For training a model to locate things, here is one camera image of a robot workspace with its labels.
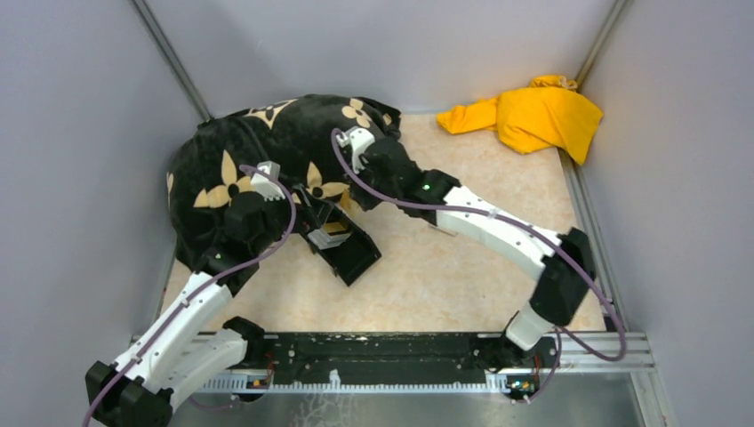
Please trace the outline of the beige card holder wallet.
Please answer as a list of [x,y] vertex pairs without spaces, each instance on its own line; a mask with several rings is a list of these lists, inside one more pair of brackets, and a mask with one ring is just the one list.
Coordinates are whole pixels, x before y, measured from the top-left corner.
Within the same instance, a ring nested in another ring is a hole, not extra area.
[[430,224],[429,227],[437,232],[443,233],[444,235],[447,235],[452,238],[455,238],[459,235],[459,233],[455,230],[449,230],[447,228],[439,227],[432,224]]

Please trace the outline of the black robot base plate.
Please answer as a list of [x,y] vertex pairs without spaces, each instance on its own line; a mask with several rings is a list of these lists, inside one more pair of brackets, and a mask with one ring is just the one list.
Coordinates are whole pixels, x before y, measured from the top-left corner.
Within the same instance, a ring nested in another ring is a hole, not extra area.
[[506,375],[514,399],[530,397],[556,366],[558,346],[546,336],[520,351],[499,333],[270,333],[251,360],[252,386],[327,383],[336,371],[346,384],[481,383]]

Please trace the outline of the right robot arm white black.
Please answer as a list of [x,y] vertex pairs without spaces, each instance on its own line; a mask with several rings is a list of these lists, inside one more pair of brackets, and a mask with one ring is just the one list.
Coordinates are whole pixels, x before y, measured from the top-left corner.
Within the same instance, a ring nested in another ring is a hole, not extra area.
[[487,202],[457,178],[424,170],[392,138],[364,129],[333,137],[346,174],[368,200],[390,203],[405,214],[460,234],[514,262],[534,282],[528,302],[505,326],[501,356],[522,367],[535,344],[555,327],[568,326],[596,285],[589,237],[571,228],[557,233],[525,222]]

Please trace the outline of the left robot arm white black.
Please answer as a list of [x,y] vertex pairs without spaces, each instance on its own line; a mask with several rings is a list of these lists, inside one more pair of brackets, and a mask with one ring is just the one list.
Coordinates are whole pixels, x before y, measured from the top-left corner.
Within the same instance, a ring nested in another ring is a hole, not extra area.
[[253,258],[226,267],[221,252],[192,274],[172,303],[149,330],[111,364],[96,362],[85,376],[90,406],[82,424],[96,420],[105,426],[165,426],[174,410],[227,367],[259,366],[267,355],[263,331],[244,319],[234,319],[206,345],[186,347],[200,327],[233,298],[236,280],[243,285],[261,261],[289,238],[297,217],[292,192],[276,180],[256,184],[234,207],[260,216],[261,250]]

